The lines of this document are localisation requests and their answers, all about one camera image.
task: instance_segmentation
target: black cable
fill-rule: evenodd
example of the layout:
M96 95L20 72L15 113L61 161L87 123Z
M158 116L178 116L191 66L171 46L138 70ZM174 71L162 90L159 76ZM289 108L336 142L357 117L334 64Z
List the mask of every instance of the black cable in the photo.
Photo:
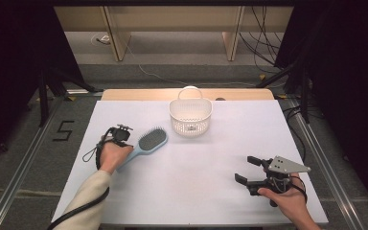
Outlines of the black cable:
M292 110L292 109L297 109L297 108L300 108L300 105L297 105L297 106L295 106L295 107L291 107L291 108L286 108L286 109L284 109L284 110L283 110L283 113L285 113L285 112L287 112L287 111L290 111L290 110Z
M110 127L110 128L106 131L105 135L104 135L104 136L102 136L101 141L97 144L97 146L96 146L95 148L93 148L91 151L89 151L88 153L86 153L86 154L82 157L82 160L83 160L84 162L89 161L89 160L92 158L92 156L94 155L95 151L99 151L99 152L101 152L101 151L103 150L103 146L104 146L105 139L106 139L107 135L108 135L111 131L113 131L114 129L115 129L115 127ZM88 155L88 154L89 154L89 153L91 153L91 152L92 152L92 154L90 155L89 159L88 159L88 160L85 160L85 159L84 159L84 158L85 158L85 156L86 156L86 155ZM68 212L68 213L66 213L66 214L64 214L64 215L62 215L61 217L59 217L58 219L56 219L54 222L52 222L52 223L50 224L50 226L49 226L47 229L48 229L48 230L54 229L55 227L57 227L59 224L61 224L62 222L66 221L67 219L69 219L69 218L71 218L71 217L75 216L76 214L78 214L78 213L80 213L80 212L83 212L83 211L85 211L85 210L87 210L87 209L89 209L89 208L92 208L93 206L95 206L95 205L99 204L101 201L103 201L104 199L106 199L106 197L108 196L108 194L109 194L109 187L106 189L106 191L105 191L105 192L104 192L100 197L98 197L98 198L96 198L96 199L94 199L94 200L92 200L92 201L90 201L90 202L88 202L88 203L86 203L86 204L82 205L82 206L81 206L81 207L79 207L79 208L76 208L76 209L74 209L74 210L72 210L72 211L70 211L70 212Z
M268 44L270 44L270 45L271 45L271 43L270 43L270 41L269 41L269 39L267 38L267 35L266 35L266 33L265 33L265 15L266 15L266 12L267 12L267 6L262 6L262 15L263 15L263 22L262 22L262 25L261 25L261 23L260 23L260 20L259 20L259 18L258 18L258 16L257 16L257 14L255 13L255 10L254 10L253 6L252 6L251 8L252 8L253 14L254 14L254 16L255 16L255 18L256 18L256 21L258 22L259 28L261 29L261 33L259 34L259 40L260 40L261 35L264 35L264 38L265 38L266 43L268 43ZM273 57L273 55L271 54L271 51L270 51L270 48L269 48L269 46L268 46L268 45L267 45L267 50L268 50L268 52L270 53L271 58L272 58L273 60L275 60L275 58L274 58L274 57Z
M262 41L260 41L260 40L258 40L258 38L256 38L252 33L250 33L249 32L249 35L254 39L254 40L256 40L257 42L260 42L262 45L268 45L268 46L270 46L270 47L273 47L273 48L276 48L276 49L280 49L280 47L278 47L278 46L275 46L275 45L272 45L272 44L268 44L268 43L264 43L264 42L262 42Z
M282 43L282 39L280 39L280 37L277 35L277 33L274 33L274 35L276 35L276 37L279 40L279 42Z
M252 47L252 45L250 45L243 37L243 35L241 33L239 33L239 35L241 36L241 39L243 40L244 44L246 45L246 47L255 55L258 56L259 58L265 60L266 62L268 62L271 65L274 65L274 62L272 62L271 60L267 59L266 57L264 57L261 53L259 53L255 48Z
M291 186L292 188L300 191L301 194L303 194L304 199L306 200L306 203L307 203L307 201L308 201L309 198L308 198L307 193L306 193L306 185L304 184L304 181L300 177L298 177L298 176L290 176L290 178L297 178L297 179L299 179L301 181L301 183L303 184L304 190L301 189L300 187L296 186L292 182L289 183L289 186Z
M59 217L58 219L56 219L54 222L52 222L52 224L50 224L50 226L47 228L47 230L52 230L54 229L55 227L57 227L59 224L61 224L62 222L66 221L67 219L75 216L76 214L78 213L81 213L89 208L92 208L94 207L95 205L101 203L104 199L106 199L106 197L108 196L109 194L109 187L106 189L106 191L98 198L92 200L91 202L89 203L86 203L84 205L82 205L81 207L79 208L76 208L64 215L62 215L61 217Z
M287 115L287 122L289 121L290 118L294 117L295 115L297 115L298 113L301 113L301 110L298 110L296 112L294 112L292 115L290 115L292 112L292 110L288 113Z
M267 59L266 57L264 57L262 54L260 54L258 51L256 51L242 36L241 33L239 33L239 35L241 36L241 39L243 40L243 43L246 45L246 47L253 53L254 55L254 61L255 61L255 65L256 67L262 71L262 72L266 72L266 73L269 73L269 74L277 74L277 72L272 72L272 71L267 71L267 70L264 70L262 69L256 62L256 56L258 56L259 58L263 59L264 61L268 62L269 64L273 65L274 66L274 63L271 62L271 60Z

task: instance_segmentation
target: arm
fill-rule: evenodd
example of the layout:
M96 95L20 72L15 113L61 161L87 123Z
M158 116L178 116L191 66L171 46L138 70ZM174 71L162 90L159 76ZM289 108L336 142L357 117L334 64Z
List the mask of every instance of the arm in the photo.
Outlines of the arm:
M298 173L292 173L291 175L298 177ZM303 188L301 181L297 178L292 178L292 183ZM261 188L258 193L276 202L282 213L289 218L299 230L320 229L313 221L307 209L304 196L298 190L291 188L283 194L276 194L269 189Z
M68 213L101 196L109 187L111 175L132 152L133 147L119 147L114 143L106 143L101 154L100 169L89 176L80 186L75 197L64 211ZM55 229L98 229L101 224L104 202L76 214L59 224Z

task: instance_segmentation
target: aluminum rail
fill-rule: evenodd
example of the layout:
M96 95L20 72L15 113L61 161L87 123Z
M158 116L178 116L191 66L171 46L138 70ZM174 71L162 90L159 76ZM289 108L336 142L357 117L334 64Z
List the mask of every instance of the aluminum rail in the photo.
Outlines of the aluminum rail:
M290 100L289 103L292 107L299 105L295 99ZM312 153L316 161L318 162L319 168L321 169L325 179L327 180L331 192L333 193L333 197L337 202L340 211L342 212L342 215L349 226L349 229L365 229L362 221L357 214L357 209L355 208L355 205L353 204L351 199L349 199L342 184L339 182L339 179L337 178L336 173L334 172L334 169L327 158L327 155L322 150L317 138L315 137L310 124L306 124L300 114L297 114L296 117L297 122L300 128L303 130L304 136L306 137L310 145Z
M8 213L9 209L11 208L12 202L14 197L19 189L20 185L22 184L29 168L31 167L36 153L38 152L41 143L44 140L44 137L47 133L47 130L52 123L52 120L63 101L63 98L55 98L53 104L53 110L51 111L46 123L44 126L41 126L36 135L34 136L33 141L29 145L28 150L26 151L22 161L20 162L19 166L17 167L16 172L14 173L13 177L11 178L11 182L9 183L8 187L5 189L4 193L0 198L0 225L2 224L5 215Z

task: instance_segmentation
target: cable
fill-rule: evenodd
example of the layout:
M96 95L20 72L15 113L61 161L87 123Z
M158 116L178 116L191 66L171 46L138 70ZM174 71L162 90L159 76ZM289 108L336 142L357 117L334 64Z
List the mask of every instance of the cable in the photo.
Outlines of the cable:
M91 151L89 151L88 153L86 153L83 157L82 157L82 161L83 162L88 162L89 160L91 160L92 156L94 155L94 153L96 151L101 152L103 150L103 146L105 144L105 139L107 137L107 135L109 134L109 132L111 132L113 130L113 127L109 128L106 133L103 135L103 137L101 137L101 141L100 143L97 144L96 147L94 147Z
M257 14L255 13L255 10L254 10L253 6L251 7L251 9L252 9L253 14L254 14L254 16L255 16L255 18L256 18L256 21L258 22L259 28L261 29L261 33L259 34L259 40L260 40L260 37L261 37L262 35L264 35L264 38L265 38L266 44L270 44L270 46L271 46L271 43L270 43L270 41L268 40L267 35L266 35L266 33L265 33L265 15L266 15L266 12L267 12L267 7L266 7L266 6L262 6L262 18L263 18L262 25L261 25L261 23L260 23L260 20L259 20L259 18L258 18L258 16L257 16ZM271 51L270 51L270 48L269 48L269 46L268 46L268 45L267 45L267 50L268 50L268 52L270 53L271 58L272 58L272 59L273 59L273 61L274 61L274 60L275 60L275 58L274 58L274 57L273 57L273 55L271 54Z
M104 43L104 42L101 42L100 41L100 39L99 38L97 38L96 36L97 35L99 35L100 33L102 33L102 32L98 32L98 33L96 33L96 34L94 34L93 36L91 36L91 45L93 45L93 46L99 46L99 47L107 47L108 45L110 45L110 43L109 44L107 44L107 43ZM96 37L96 41L99 41L101 44L103 44L103 45L97 45L97 44L95 44L94 43L94 38Z
M130 47L127 46L126 44L126 48L128 49L128 51L130 52L130 54L133 56L133 58L135 58L136 60L139 61L139 59L133 54L133 52L130 50ZM160 79L161 81L167 81L167 82L173 82L173 83L179 83L179 84L184 84L186 86L188 85L194 85L194 86L198 86L198 85L227 85L227 84L243 84L243 85L248 85L248 86L256 86L256 84L252 84L252 83L246 83L246 82L224 82L224 83L215 83L215 82L211 82L211 83L198 83L198 84L189 84L187 82L184 82L184 81L180 81L180 80L167 80L167 79L164 79L156 74L152 74L152 73L148 73L146 72L142 65L141 64L138 64L139 65L139 69L146 75L148 76L154 76L154 77L157 77L158 79Z
M290 176L290 178L296 178L296 179L299 179L300 181L301 181L301 184L303 185L303 187L304 187L304 190L303 189L301 189L300 187L298 187L298 186L296 186L295 184L293 184L292 182L290 182L289 183L289 186L291 186L292 188L294 188L294 189L296 189L296 190L298 190L298 191L300 191L302 194L303 194L303 196L304 196L304 199L306 200L306 203L307 203L307 201L308 201L308 196L307 196L307 192L306 192L306 185L304 184L304 181L300 178L300 177L298 177L298 176Z
M276 177L273 177L273 182L274 182L274 186L276 187L276 189L277 189L278 191L280 191L280 193L285 193L285 192L287 191L286 184L285 184L285 183L283 183L283 189L280 189L280 188L279 188L279 185L277 184L277 181L284 182L284 180L283 180L283 179L278 179L278 178L276 178Z
M282 43L282 39L280 39L280 37L277 35L277 33L274 33L274 35L276 35L276 37L279 40L279 42Z
M274 62L272 62L271 60L267 59L266 57L264 57L261 53L259 53L256 48L253 48L252 45L250 45L246 39L244 39L242 33L239 33L239 35L241 36L241 39L243 40L244 44L246 45L246 47L255 55L258 56L259 58L265 60L267 63L274 65Z
M285 112L287 112L287 111L290 111L290 110L292 110L292 109L296 109L296 108L300 108L300 105L297 105L297 106L295 106L295 107L291 107L291 108L286 108L286 109L284 109L284 110L283 110L283 113L285 113Z
M95 205L101 203L101 201L103 201L104 199L106 199L106 197L108 196L109 194L109 187L106 189L106 191L98 198L92 200L91 202L89 203L86 203L84 205L82 205L81 207L79 208L76 208L64 215L62 215L61 217L59 217L58 219L56 219L54 222L52 222L50 224L50 226L47 228L47 230L52 230L54 229L55 227L57 227L59 224L61 224L62 222L66 221L67 219L75 216L76 214L78 213L81 213L89 208L92 208L94 207Z
M278 46L275 46L275 45L272 45L272 44L269 44L269 43L264 43L264 42L262 42L261 40L259 40L258 38L256 38L256 37L254 37L253 36L253 34L252 33L250 33L249 32L249 35L254 39L254 40L256 40L257 42L260 42L261 44L263 44L263 45L268 45L268 46L270 46L270 47L273 47L273 48L276 48L276 49L280 49L280 47L278 47Z

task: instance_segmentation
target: gray floor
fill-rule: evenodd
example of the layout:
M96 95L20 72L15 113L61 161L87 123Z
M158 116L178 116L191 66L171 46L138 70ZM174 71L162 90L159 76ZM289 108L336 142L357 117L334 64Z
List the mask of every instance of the gray floor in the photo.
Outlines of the gray floor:
M129 42L131 53L127 53L121 62L114 60L109 46L93 39L103 35L67 34L85 80L98 88L182 87L184 83L199 87L242 88L260 82L261 74L271 75L260 70L256 63L265 70L278 71L261 59L256 59L255 63L254 56L242 41L238 46L236 60L227 61L223 42L217 33L135 33ZM274 36L271 39L273 43L278 42ZM260 46L260 52L271 58L265 46ZM273 83L270 87L273 94L282 94L280 86L283 82L284 80L280 80ZM77 87L67 84L67 88ZM6 142L9 150L0 152L0 197L38 132L39 105L36 98L37 96L31 99L30 109L25 109L17 126L11 131ZM0 229L45 229L48 226L74 164L95 102L100 99L99 96L85 95L60 102ZM290 100L280 100L279 104L282 108L289 108ZM50 102L50 106L55 108L55 103ZM310 126L333 169L337 171L338 179L349 199L355 205L363 229L368 229L368 193L349 162L343 160L342 149L326 119L318 118L320 116L319 109L311 107ZM74 121L63 126L65 129L71 129L72 133L68 141L56 142L54 139L66 136L65 133L58 133L62 121ZM328 214L330 223L323 228L349 229L296 119L291 119L290 124L297 130L298 135L303 137L307 148L306 165L312 167L310 178ZM302 152L303 147L297 138L295 143Z

